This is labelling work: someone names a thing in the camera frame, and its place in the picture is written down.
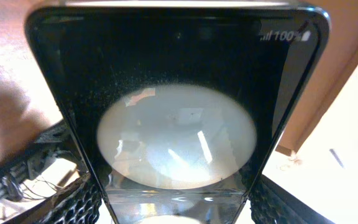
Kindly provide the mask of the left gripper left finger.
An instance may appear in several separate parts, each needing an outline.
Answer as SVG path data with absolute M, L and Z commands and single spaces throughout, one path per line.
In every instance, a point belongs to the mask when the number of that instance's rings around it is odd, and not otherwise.
M 20 215 L 8 224 L 95 224 L 102 204 L 101 193 L 91 174 L 86 173 L 53 196 Z

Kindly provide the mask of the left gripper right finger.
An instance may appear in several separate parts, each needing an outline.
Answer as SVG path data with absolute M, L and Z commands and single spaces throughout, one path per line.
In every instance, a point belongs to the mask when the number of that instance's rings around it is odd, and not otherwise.
M 264 175 L 249 199 L 256 224 L 334 224 Z

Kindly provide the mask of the black smartphone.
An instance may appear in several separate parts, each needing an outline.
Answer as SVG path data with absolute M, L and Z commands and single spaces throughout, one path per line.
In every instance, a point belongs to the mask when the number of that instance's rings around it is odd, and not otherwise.
M 24 27 L 114 223 L 237 223 L 331 21 L 300 1 L 45 1 Z

